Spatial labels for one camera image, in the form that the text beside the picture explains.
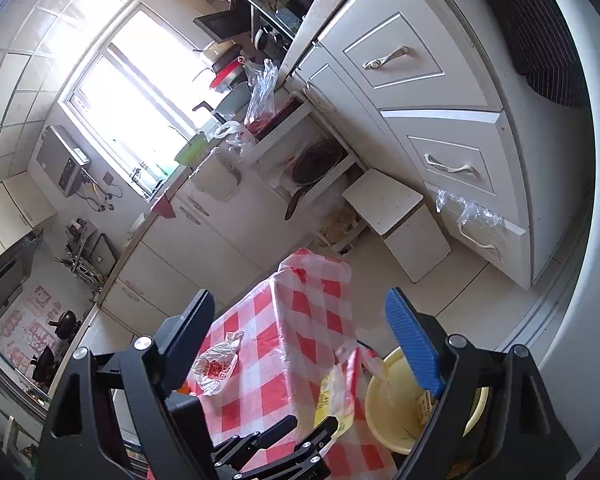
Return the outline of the yellow clear plastic wrapper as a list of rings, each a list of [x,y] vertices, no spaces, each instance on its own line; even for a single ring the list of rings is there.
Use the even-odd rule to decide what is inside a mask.
[[[344,344],[336,352],[336,363],[321,381],[314,414],[314,427],[332,417],[337,429],[332,438],[345,434],[355,420],[358,376],[363,370],[372,374],[377,354],[362,344]]]

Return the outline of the yellow plastic trash basin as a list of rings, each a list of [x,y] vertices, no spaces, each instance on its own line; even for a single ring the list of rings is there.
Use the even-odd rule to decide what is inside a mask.
[[[407,455],[425,427],[424,395],[400,347],[384,359],[387,379],[372,377],[365,396],[368,428],[390,451]]]

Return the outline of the clear red plastic bag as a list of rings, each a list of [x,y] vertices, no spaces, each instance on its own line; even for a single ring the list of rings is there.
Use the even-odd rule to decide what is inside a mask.
[[[222,341],[196,357],[193,376],[204,396],[216,396],[226,386],[237,365],[242,338],[242,330],[227,333]]]

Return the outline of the red white checkered tablecloth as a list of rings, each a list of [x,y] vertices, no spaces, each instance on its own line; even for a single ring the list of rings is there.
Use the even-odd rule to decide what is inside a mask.
[[[300,248],[212,323],[204,350],[244,332],[221,393],[204,396],[193,375],[183,385],[199,396],[213,443],[268,429],[286,415],[298,419],[287,442],[313,430],[321,381],[338,349],[356,341],[351,275],[347,263]]]

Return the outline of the white lower cabinet row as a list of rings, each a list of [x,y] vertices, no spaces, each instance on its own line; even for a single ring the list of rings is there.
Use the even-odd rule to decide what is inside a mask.
[[[301,242],[285,220],[286,203],[253,166],[238,165],[238,182],[216,200],[194,172],[153,212],[112,271],[72,348],[125,348],[181,314],[197,292],[212,293],[215,310],[231,307]]]

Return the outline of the black wok on stove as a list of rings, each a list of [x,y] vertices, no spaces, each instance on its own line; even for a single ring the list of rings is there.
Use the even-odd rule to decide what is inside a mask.
[[[70,344],[78,333],[82,322],[76,317],[73,311],[67,310],[57,321],[50,320],[47,324],[55,329],[55,335],[58,339],[67,341]]]

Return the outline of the small white step stool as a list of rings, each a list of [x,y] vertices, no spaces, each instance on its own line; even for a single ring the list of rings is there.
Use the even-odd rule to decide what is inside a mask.
[[[412,283],[451,253],[424,196],[398,180],[370,169],[342,196],[384,241]]]

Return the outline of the clear plastic bag on drawer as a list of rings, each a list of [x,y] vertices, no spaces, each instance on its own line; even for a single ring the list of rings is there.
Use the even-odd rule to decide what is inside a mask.
[[[469,221],[475,221],[485,228],[496,228],[504,224],[504,219],[491,209],[442,188],[439,188],[434,196],[434,206],[437,214],[444,210],[455,211],[457,222],[461,226],[466,226]]]

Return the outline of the green basin on counter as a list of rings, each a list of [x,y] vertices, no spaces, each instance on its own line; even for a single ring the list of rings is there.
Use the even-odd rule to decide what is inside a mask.
[[[208,145],[204,130],[198,130],[175,155],[174,160],[181,166],[193,166]]]

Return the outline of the white water heater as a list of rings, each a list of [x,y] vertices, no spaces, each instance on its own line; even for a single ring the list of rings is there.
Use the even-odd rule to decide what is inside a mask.
[[[36,161],[63,196],[73,196],[84,182],[91,159],[61,125],[47,126],[41,139]]]

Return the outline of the dark pan on shelf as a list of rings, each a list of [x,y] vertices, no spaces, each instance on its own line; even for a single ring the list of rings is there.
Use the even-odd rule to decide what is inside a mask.
[[[299,188],[287,206],[284,217],[286,221],[294,215],[302,196],[343,160],[343,153],[342,145],[337,140],[330,139],[310,145],[300,154],[291,171],[291,179]]]

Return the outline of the white corner shelf rack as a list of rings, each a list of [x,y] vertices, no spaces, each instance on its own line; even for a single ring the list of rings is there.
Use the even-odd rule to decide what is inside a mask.
[[[258,132],[238,168],[254,171],[282,201],[280,221],[309,232],[336,254],[350,252],[367,228],[343,197],[366,166],[307,99],[289,99]]]

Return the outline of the white drawer cabinet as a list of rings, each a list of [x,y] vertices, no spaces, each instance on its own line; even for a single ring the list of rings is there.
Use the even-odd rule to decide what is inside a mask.
[[[448,232],[522,288],[532,283],[529,214],[512,127],[442,0],[347,0],[294,70],[370,166],[436,196],[491,209],[502,226]]]

